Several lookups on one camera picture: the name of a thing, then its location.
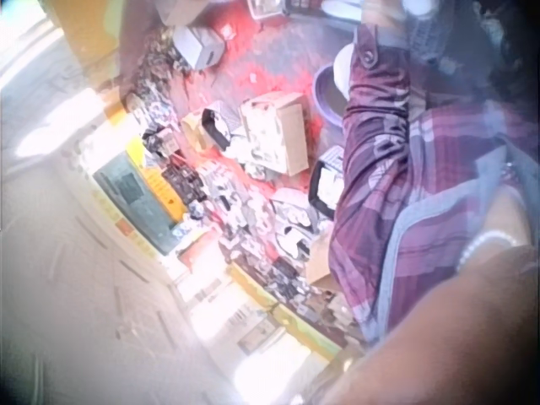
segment hand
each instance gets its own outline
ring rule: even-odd
[[[404,31],[407,17],[401,0],[365,0],[362,5],[362,23]]]

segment bright light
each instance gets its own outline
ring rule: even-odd
[[[352,359],[346,359],[345,362],[343,363],[343,373],[346,373],[348,368],[353,364],[353,360]]]
[[[300,394],[295,395],[289,405],[304,405],[304,398]]]
[[[311,351],[285,333],[263,353],[254,353],[236,370],[235,386],[250,405],[270,405],[283,393]]]
[[[208,287],[216,278],[221,277],[227,263],[221,254],[218,243],[207,247],[192,265],[192,275],[178,284],[177,289],[182,299],[187,302],[202,289]]]
[[[17,155],[30,157],[49,154],[103,113],[103,109],[103,101],[92,89],[81,91],[50,113],[42,127],[29,133],[17,148]]]
[[[202,340],[213,338],[248,300],[238,284],[230,284],[212,302],[202,302],[192,312],[193,330]]]
[[[0,90],[8,84],[17,74],[26,68],[30,62],[36,59],[44,50],[64,36],[64,31],[57,28],[39,40],[28,51],[18,57],[13,65],[0,77]]]

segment white box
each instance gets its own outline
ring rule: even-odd
[[[251,143],[251,161],[294,176],[307,169],[304,94],[275,91],[245,101],[240,118]]]
[[[178,52],[195,70],[215,65],[225,52],[225,42],[215,31],[205,27],[178,27],[172,40]]]
[[[209,0],[154,0],[163,24],[188,25],[209,5]]]

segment yellow wall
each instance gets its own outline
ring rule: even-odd
[[[46,0],[94,87],[117,75],[124,0]]]

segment shirt button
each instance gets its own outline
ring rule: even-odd
[[[366,51],[364,53],[364,62],[366,62],[366,63],[372,63],[373,62],[373,52],[372,51]]]

